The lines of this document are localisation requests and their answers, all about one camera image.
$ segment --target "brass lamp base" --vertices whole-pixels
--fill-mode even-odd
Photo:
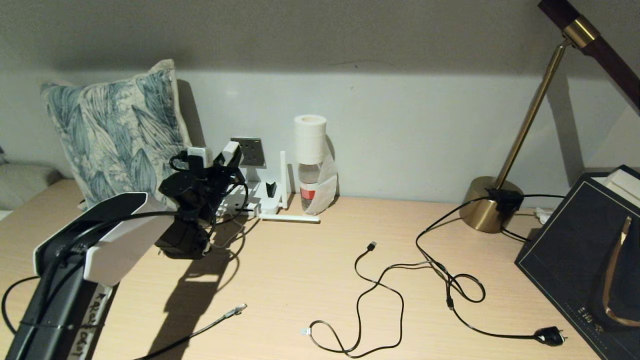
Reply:
[[[475,178],[469,186],[463,203],[479,197],[489,196],[486,189],[492,188],[495,188],[495,177],[482,176]],[[522,193],[519,187],[509,181],[504,181],[502,189]],[[496,210],[497,205],[498,203],[495,200],[490,199],[472,202],[460,209],[460,218],[467,225],[478,231],[492,234],[499,233],[502,226],[506,227],[509,224],[511,217],[515,214],[515,210],[510,213],[500,213]]]

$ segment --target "plastic bottle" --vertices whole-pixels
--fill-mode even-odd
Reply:
[[[300,198],[302,199],[302,210],[306,211],[311,200],[316,194],[318,185],[318,177],[320,176],[320,168],[322,163],[315,165],[298,165],[298,179],[300,179]]]

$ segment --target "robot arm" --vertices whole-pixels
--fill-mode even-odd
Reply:
[[[209,251],[203,225],[215,222],[229,186],[244,183],[237,167],[241,154],[236,147],[211,161],[205,151],[190,152],[175,157],[189,168],[159,188],[177,203],[176,212],[146,193],[123,193],[92,207],[36,248],[41,280],[7,359],[91,359],[120,280],[153,244],[173,259],[200,259]]]

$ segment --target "tape roll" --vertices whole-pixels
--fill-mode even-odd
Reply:
[[[319,164],[324,160],[326,119],[319,115],[295,117],[296,159],[305,165]]]

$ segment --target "wall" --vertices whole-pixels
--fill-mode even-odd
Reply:
[[[636,72],[626,9],[639,3],[574,1]],[[318,113],[342,194],[457,202],[499,171],[560,41],[535,1],[65,4],[10,1],[0,14],[0,144],[10,161],[65,175],[39,83],[112,81],[172,57],[207,145],[261,137],[263,178],[277,175],[277,151],[293,152],[293,116]],[[607,162],[602,144],[630,110],[603,73],[567,52],[511,181],[564,193],[594,156]]]

